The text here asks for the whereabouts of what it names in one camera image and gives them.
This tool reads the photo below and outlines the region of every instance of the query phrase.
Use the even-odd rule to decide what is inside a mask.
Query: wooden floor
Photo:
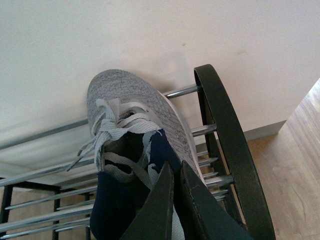
[[[272,217],[277,240],[320,240],[320,81],[297,107],[279,134],[248,143]],[[43,197],[16,192],[13,202]],[[53,203],[20,209],[10,220],[45,214]],[[19,239],[50,239],[50,232]],[[85,239],[84,229],[60,239]]]

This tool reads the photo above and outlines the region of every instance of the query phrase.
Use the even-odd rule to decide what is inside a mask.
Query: shoelace
[[[149,116],[145,114],[148,112],[146,106],[140,102],[120,103],[119,98],[108,102],[104,99],[97,99],[96,105],[98,108],[101,108],[102,113],[93,123],[91,135],[94,137],[81,146],[78,152],[79,158],[68,167],[67,171],[94,150],[94,163],[99,171],[110,173],[122,183],[130,182],[136,175],[151,189],[154,181],[150,179],[150,175],[153,174],[153,170],[149,166],[148,174],[144,168],[149,164],[150,160],[150,139],[161,128],[156,123],[150,121]],[[139,108],[144,113],[135,113],[133,108]],[[127,132],[144,134],[142,138],[143,152],[137,163],[113,152],[102,152],[104,145],[108,146],[111,142],[119,140]],[[105,160],[109,160],[115,164],[127,165],[132,169],[132,172],[128,174],[115,165],[105,165]]]

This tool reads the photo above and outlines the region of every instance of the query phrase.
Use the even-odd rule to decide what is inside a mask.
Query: sneaker
[[[165,161],[177,173],[185,160],[201,176],[188,124],[166,97],[136,75],[112,69],[95,76],[87,115],[92,140],[78,155],[80,160],[94,151],[98,188],[90,228],[97,240],[120,239]],[[185,239],[175,211],[172,226],[172,239]]]

